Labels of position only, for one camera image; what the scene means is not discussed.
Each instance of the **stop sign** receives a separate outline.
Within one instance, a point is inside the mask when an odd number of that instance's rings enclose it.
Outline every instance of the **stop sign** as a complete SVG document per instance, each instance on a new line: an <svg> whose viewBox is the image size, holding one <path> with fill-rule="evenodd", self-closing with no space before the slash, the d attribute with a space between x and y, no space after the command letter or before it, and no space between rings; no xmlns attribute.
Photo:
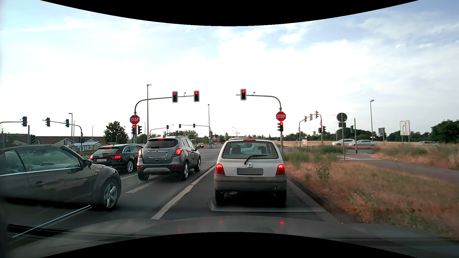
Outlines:
<svg viewBox="0 0 459 258"><path fill-rule="evenodd" d="M285 113L282 112L282 111L277 112L276 119L279 120L279 121L284 121L285 120Z"/></svg>
<svg viewBox="0 0 459 258"><path fill-rule="evenodd" d="M137 124L140 121L140 117L138 115L131 116L131 124Z"/></svg>

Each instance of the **road sign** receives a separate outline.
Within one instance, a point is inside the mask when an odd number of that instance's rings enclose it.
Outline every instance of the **road sign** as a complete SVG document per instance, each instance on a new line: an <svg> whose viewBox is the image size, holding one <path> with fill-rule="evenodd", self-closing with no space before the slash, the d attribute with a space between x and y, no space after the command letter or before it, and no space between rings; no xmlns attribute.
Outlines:
<svg viewBox="0 0 459 258"><path fill-rule="evenodd" d="M278 121L284 121L285 120L285 113L282 111L277 112L276 114L276 119Z"/></svg>
<svg viewBox="0 0 459 258"><path fill-rule="evenodd" d="M140 117L138 115L132 115L129 120L131 121L131 124L137 124L140 122Z"/></svg>
<svg viewBox="0 0 459 258"><path fill-rule="evenodd" d="M338 120L338 122L345 122L347 120L347 115L345 113L339 113L336 115L336 119Z"/></svg>
<svg viewBox="0 0 459 258"><path fill-rule="evenodd" d="M400 121L400 135L411 135L411 131L409 128L409 120L407 121Z"/></svg>

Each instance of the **grass verge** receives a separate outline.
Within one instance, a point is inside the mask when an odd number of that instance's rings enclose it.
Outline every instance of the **grass verge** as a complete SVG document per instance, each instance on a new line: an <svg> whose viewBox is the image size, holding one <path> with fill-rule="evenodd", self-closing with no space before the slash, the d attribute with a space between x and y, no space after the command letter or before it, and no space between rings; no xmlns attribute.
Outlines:
<svg viewBox="0 0 459 258"><path fill-rule="evenodd" d="M333 153L285 156L287 173L363 223L400 226L459 240L456 184L339 161Z"/></svg>
<svg viewBox="0 0 459 258"><path fill-rule="evenodd" d="M376 147L374 151L373 158L459 170L458 144L439 144L438 146L400 144L397 147Z"/></svg>

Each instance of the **tire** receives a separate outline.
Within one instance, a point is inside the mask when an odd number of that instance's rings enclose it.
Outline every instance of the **tire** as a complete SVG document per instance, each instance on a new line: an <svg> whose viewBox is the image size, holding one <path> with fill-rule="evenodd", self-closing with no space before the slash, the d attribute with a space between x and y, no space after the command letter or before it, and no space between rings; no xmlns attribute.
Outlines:
<svg viewBox="0 0 459 258"><path fill-rule="evenodd" d="M113 192L110 194L110 198L108 198L110 201L106 203L105 196L107 195L107 192L110 190L112 190ZM105 181L105 183L101 187L101 192L99 194L98 209L105 210L105 211L114 210L116 207L116 204L118 203L118 198L119 198L118 183L113 179L108 179L107 181Z"/></svg>
<svg viewBox="0 0 459 258"><path fill-rule="evenodd" d="M128 173L131 173L134 171L134 161L132 159L126 162L126 165L124 166L124 170L126 170L126 172Z"/></svg>
<svg viewBox="0 0 459 258"><path fill-rule="evenodd" d="M201 157L198 159L198 164L195 166L195 172L199 172L201 170Z"/></svg>
<svg viewBox="0 0 459 258"><path fill-rule="evenodd" d="M278 206L284 206L287 201L287 191L276 193L276 204Z"/></svg>
<svg viewBox="0 0 459 258"><path fill-rule="evenodd" d="M147 181L150 175L143 174L143 173L137 173L137 177L139 178L140 181Z"/></svg>
<svg viewBox="0 0 459 258"><path fill-rule="evenodd" d="M188 176L190 175L190 168L188 167L188 161L185 161L185 164L183 165L183 171L182 171L182 180L187 180Z"/></svg>
<svg viewBox="0 0 459 258"><path fill-rule="evenodd" d="M215 201L217 204L224 204L225 193L215 190Z"/></svg>

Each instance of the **windshield wiper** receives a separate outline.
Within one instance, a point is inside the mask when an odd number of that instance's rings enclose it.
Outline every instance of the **windshield wiper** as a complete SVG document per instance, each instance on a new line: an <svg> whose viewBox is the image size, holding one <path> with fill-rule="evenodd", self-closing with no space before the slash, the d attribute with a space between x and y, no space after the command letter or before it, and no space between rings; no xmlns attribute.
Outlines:
<svg viewBox="0 0 459 258"><path fill-rule="evenodd" d="M244 162L244 165L247 164L247 160L249 160L249 158L251 158L251 157L266 157L266 156L267 155L251 155L246 159L246 161Z"/></svg>

